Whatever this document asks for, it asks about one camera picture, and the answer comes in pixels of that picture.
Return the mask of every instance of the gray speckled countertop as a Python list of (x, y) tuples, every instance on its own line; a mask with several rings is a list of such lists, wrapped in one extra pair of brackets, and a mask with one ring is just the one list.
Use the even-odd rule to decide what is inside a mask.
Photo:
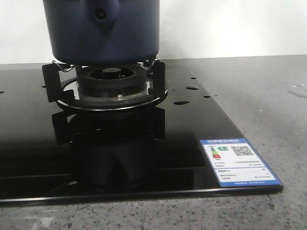
[[(0, 208), (0, 229), (306, 230), (307, 98), (289, 90), (307, 86), (307, 56), (167, 61), (180, 63), (211, 92), (277, 174), (284, 184), (281, 193), (7, 207)], [(307, 97), (307, 87), (295, 90)]]

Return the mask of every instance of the energy label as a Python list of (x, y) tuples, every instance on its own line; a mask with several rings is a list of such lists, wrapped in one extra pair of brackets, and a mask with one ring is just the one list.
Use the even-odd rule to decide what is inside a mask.
[(245, 139), (201, 140), (222, 187), (281, 184)]

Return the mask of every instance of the water droplet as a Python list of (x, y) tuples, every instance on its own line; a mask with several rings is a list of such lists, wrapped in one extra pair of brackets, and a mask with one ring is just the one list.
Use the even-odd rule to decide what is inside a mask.
[(188, 85), (188, 86), (186, 86), (186, 89), (188, 89), (188, 90), (199, 90), (199, 88), (195, 85)]
[(297, 97), (307, 98), (307, 87), (304, 85), (294, 85), (288, 92)]
[(184, 104), (187, 104), (187, 103), (189, 103), (189, 101), (187, 101), (187, 100), (174, 102), (174, 104), (176, 104), (176, 105), (184, 105)]

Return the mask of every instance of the blue pot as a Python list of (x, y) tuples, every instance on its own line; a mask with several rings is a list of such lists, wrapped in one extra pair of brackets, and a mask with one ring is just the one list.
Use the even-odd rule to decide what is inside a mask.
[(159, 51), (159, 0), (43, 0), (52, 52), (76, 65), (128, 64)]

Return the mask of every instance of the gas burner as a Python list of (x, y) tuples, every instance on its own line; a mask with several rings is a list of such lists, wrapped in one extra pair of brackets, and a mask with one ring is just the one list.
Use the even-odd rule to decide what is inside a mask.
[(165, 64), (157, 60), (149, 68), (140, 64), (76, 67), (76, 78), (61, 83), (59, 71), (67, 72), (65, 67), (70, 66), (55, 62), (43, 66), (48, 100), (63, 109), (123, 110), (158, 104), (167, 95)]

